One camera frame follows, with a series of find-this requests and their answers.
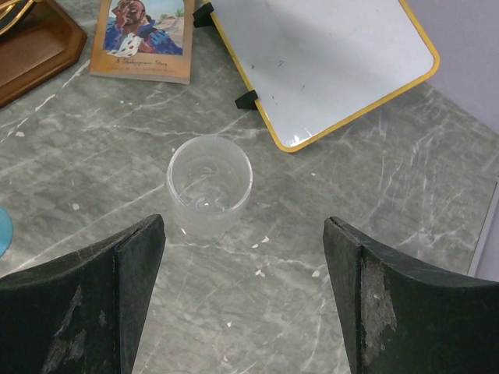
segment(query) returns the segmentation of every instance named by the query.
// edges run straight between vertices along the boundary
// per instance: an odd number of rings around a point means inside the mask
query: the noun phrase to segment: gray marble surface
[[[255,173],[242,221],[218,245],[192,249],[168,231],[134,372],[349,372],[321,242],[331,215],[467,271],[499,135],[430,86],[287,154],[256,112],[235,108],[245,87],[215,30],[195,31],[189,86],[98,78],[97,0],[61,4],[90,35],[80,62],[0,111],[0,205],[16,230],[0,276],[151,213],[168,224],[166,167],[194,136],[234,140]]]

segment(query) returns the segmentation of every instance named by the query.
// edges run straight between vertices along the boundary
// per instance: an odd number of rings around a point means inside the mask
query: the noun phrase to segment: wooden object
[[[0,108],[74,65],[86,40],[85,31],[54,0],[36,4],[0,37]]]

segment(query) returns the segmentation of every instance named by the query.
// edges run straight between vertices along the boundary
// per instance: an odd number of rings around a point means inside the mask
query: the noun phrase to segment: empty cup
[[[252,184],[250,160],[230,140],[200,136],[182,144],[166,176],[181,240],[201,248],[220,241],[246,208]]]

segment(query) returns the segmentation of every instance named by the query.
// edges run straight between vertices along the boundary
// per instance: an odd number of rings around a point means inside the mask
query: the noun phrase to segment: white vein
[[[70,83],[71,83],[71,81],[72,81],[73,79],[75,79],[77,76],[80,76],[81,72],[82,72],[82,71],[83,71],[83,70],[84,70],[84,69],[85,69],[88,65],[90,65],[90,59],[89,59],[89,60],[86,60],[86,61],[83,63],[83,65],[81,65],[81,66],[78,68],[78,70],[76,70],[76,71],[75,71],[75,73],[71,76],[71,78],[69,78],[68,80],[66,80],[66,81],[64,82],[64,84],[62,85],[62,87],[61,87],[61,88],[66,87],[68,84],[70,84]]]

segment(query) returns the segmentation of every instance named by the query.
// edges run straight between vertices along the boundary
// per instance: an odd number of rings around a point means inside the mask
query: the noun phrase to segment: book cover
[[[102,0],[90,74],[189,83],[194,0]]]

